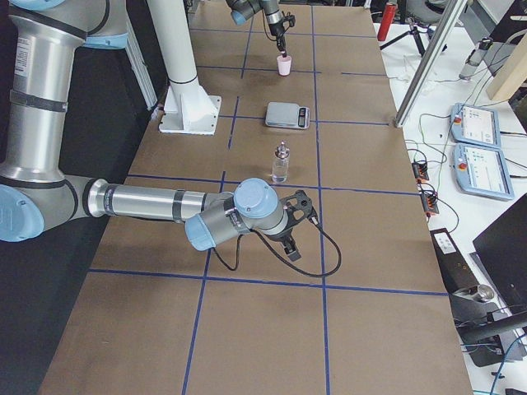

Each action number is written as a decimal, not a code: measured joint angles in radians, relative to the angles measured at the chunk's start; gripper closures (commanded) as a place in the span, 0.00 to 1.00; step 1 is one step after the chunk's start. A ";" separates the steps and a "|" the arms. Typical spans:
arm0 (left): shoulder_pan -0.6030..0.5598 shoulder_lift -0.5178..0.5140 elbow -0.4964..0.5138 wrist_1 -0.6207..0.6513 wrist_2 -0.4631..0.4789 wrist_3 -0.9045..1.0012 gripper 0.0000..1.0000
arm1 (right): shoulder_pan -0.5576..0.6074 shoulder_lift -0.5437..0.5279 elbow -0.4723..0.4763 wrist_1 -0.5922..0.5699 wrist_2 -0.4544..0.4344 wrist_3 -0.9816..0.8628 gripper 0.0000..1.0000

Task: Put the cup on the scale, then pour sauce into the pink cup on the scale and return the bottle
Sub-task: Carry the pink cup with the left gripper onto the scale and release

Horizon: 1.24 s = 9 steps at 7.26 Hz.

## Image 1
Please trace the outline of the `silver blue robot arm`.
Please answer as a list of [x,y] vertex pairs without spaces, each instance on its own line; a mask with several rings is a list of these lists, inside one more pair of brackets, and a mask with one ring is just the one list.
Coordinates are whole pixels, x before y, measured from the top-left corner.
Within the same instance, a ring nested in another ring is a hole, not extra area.
[[271,36],[276,42],[277,50],[285,58],[287,56],[287,44],[285,34],[287,29],[285,24],[294,26],[295,17],[285,14],[279,9],[276,0],[226,0],[227,6],[231,9],[231,18],[236,25],[245,24],[253,16],[262,12],[265,21],[268,24]]
[[66,175],[58,167],[75,51],[123,49],[123,1],[11,1],[17,28],[7,152],[1,165],[1,238],[21,242],[83,217],[129,216],[184,225],[199,251],[256,234],[279,242],[281,259],[300,255],[292,236],[302,197],[279,198],[262,179],[232,193],[200,193],[111,184]]

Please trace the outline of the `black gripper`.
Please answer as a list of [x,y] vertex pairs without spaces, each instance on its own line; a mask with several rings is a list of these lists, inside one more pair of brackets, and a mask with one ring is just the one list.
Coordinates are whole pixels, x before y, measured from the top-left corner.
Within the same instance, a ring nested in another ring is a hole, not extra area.
[[269,30],[272,37],[276,40],[277,50],[279,51],[279,53],[282,54],[283,57],[286,57],[287,44],[285,39],[282,38],[286,32],[286,29],[284,28],[283,23],[280,21],[274,24],[270,24]]
[[269,238],[274,242],[282,244],[283,249],[291,262],[301,259],[301,254],[296,246],[296,241],[292,236],[292,230],[296,226],[294,221],[288,221],[283,230],[275,235],[270,235]]

